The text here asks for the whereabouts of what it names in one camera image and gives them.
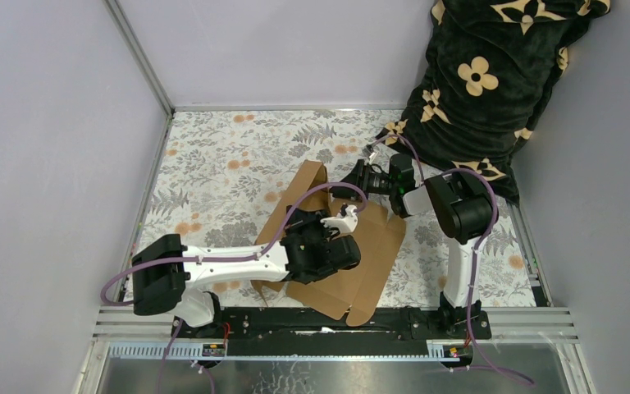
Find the brown cardboard box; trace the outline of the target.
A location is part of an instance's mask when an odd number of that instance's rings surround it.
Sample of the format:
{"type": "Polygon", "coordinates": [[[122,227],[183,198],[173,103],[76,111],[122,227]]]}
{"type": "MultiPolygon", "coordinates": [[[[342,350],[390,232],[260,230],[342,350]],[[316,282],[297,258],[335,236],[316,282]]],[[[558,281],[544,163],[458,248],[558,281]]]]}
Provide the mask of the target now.
{"type": "Polygon", "coordinates": [[[358,213],[353,233],[333,236],[321,219],[340,213],[346,203],[332,198],[321,162],[305,160],[257,238],[266,244],[281,234],[289,265],[304,273],[283,282],[253,280],[266,289],[285,291],[287,298],[330,318],[344,318],[350,327],[373,316],[403,243],[406,223],[379,204],[368,202],[358,213]]]}

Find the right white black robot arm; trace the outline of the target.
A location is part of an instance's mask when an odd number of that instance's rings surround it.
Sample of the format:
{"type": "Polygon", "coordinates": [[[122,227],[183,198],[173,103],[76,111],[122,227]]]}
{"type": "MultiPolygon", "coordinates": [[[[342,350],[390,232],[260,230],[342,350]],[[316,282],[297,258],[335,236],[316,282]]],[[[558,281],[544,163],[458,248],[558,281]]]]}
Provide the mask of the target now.
{"type": "Polygon", "coordinates": [[[385,195],[393,212],[409,218],[432,211],[448,238],[447,283],[440,295],[437,325],[446,337],[457,338],[470,327],[470,318],[481,313],[479,294],[473,289],[479,252],[497,217],[495,195],[482,176],[466,168],[416,183],[413,160],[393,155],[388,169],[359,159],[342,179],[365,196],[385,195]]]}

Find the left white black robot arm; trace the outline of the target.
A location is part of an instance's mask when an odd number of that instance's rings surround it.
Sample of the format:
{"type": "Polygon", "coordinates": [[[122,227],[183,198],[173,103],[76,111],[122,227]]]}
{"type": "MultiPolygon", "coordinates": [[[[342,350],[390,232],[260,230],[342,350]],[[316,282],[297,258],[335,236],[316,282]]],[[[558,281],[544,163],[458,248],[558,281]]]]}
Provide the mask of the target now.
{"type": "Polygon", "coordinates": [[[357,224],[358,208],[345,204],[334,217],[325,209],[295,209],[274,245],[198,247],[166,234],[132,258],[133,311],[173,314],[201,337],[212,337],[222,317],[206,286],[233,280],[309,284],[355,268],[361,260],[352,235],[357,224]]]}

